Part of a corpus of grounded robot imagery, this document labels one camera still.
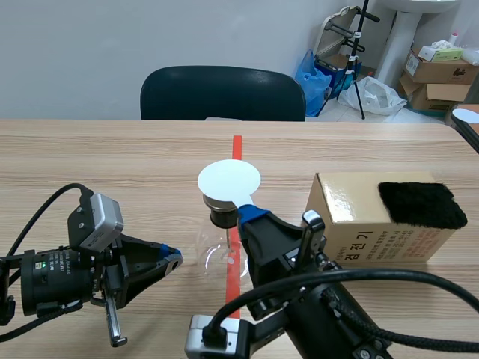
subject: screw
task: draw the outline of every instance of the screw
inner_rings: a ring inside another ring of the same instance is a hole
[[[376,348],[377,350],[381,350],[381,349],[382,349],[381,340],[374,340],[374,348]]]
[[[359,355],[361,355],[361,358],[362,359],[370,359],[371,356],[369,354],[369,352],[365,349],[362,349],[360,352],[359,352]]]

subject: blue clamp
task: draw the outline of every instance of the blue clamp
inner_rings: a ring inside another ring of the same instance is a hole
[[[163,258],[166,258],[170,254],[179,254],[181,256],[181,252],[179,249],[176,248],[171,248],[169,245],[161,244],[159,248],[159,259],[162,260]]]
[[[248,222],[254,221],[256,219],[259,219],[268,213],[271,213],[271,211],[268,211],[266,209],[261,209],[257,208],[256,206],[253,206],[252,204],[246,204],[245,206],[241,206],[238,209],[238,216],[241,218],[239,220],[239,228],[243,230],[243,227],[245,224]]]

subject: black felt pad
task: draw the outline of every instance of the black felt pad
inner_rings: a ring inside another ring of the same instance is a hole
[[[443,184],[383,182],[378,187],[395,223],[452,230],[467,224],[466,215]]]

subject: sink pedestal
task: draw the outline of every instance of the sink pedestal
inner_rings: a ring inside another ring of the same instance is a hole
[[[396,23],[375,76],[392,88],[397,86],[421,16],[422,13],[397,12]]]

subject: white plastic bag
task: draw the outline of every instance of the white plastic bag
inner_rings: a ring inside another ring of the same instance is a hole
[[[395,114],[407,104],[395,90],[372,77],[366,77],[358,82],[358,90],[363,110],[373,114],[385,116]],[[339,103],[359,110],[358,97],[353,85],[341,92]]]

